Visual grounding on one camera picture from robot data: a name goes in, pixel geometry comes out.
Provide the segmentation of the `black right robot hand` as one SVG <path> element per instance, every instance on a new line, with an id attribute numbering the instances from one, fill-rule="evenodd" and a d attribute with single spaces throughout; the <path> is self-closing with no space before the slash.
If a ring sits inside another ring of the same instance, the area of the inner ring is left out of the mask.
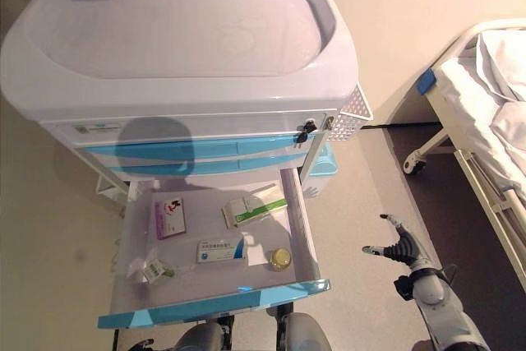
<path id="1" fill-rule="evenodd" d="M 399 236 L 398 242 L 387 247 L 364 246 L 362 251 L 373 256 L 383 256 L 411 267 L 422 257 L 422 251 L 417 239 L 393 215 L 380 214 L 380 218 L 386 220 L 394 227 Z"/>

